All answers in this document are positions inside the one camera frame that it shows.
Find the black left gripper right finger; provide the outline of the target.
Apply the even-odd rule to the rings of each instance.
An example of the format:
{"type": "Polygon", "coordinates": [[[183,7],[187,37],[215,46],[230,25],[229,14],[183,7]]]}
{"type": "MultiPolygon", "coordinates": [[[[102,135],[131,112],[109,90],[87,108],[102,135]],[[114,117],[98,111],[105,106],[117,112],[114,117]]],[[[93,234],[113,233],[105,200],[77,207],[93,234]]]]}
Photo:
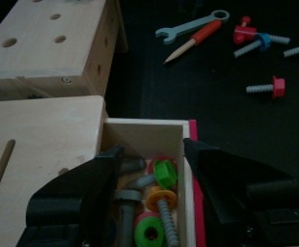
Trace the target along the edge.
{"type": "Polygon", "coordinates": [[[209,247],[299,247],[297,179],[203,142],[183,143],[206,196],[209,247]]]}

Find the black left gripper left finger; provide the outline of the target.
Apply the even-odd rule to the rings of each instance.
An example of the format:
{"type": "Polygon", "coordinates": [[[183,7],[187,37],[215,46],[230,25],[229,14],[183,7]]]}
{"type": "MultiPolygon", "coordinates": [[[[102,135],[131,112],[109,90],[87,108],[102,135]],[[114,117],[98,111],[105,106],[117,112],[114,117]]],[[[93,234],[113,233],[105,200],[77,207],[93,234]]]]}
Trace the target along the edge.
{"type": "Polygon", "coordinates": [[[37,191],[17,247],[106,247],[123,152],[113,147],[37,191]]]}

